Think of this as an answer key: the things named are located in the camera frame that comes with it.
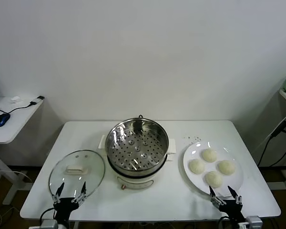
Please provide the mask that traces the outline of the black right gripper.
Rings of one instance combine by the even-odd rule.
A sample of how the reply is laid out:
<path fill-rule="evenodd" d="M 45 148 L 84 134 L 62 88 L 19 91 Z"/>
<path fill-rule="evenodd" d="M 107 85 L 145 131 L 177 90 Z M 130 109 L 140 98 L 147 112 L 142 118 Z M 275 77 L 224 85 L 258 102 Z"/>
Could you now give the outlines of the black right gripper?
<path fill-rule="evenodd" d="M 216 196 L 212 187 L 209 186 L 211 202 L 214 206 L 219 206 L 219 210 L 226 213 L 232 222 L 244 222 L 245 218 L 241 213 L 243 207 L 242 196 L 239 196 L 230 186 L 228 186 L 228 189 L 234 199 L 222 200 Z"/>

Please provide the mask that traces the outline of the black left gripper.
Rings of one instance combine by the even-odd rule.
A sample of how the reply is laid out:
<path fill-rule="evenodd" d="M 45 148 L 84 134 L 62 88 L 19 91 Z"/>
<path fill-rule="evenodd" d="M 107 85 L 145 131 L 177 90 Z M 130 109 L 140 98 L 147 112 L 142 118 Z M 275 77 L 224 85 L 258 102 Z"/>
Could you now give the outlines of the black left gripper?
<path fill-rule="evenodd" d="M 53 207 L 56 210 L 54 217 L 58 223 L 68 223 L 71 213 L 79 208 L 79 203 L 83 203 L 86 196 L 86 182 L 83 183 L 81 192 L 74 198 L 61 198 L 61 193 L 64 188 L 64 182 L 58 187 L 55 194 L 52 194 Z"/>

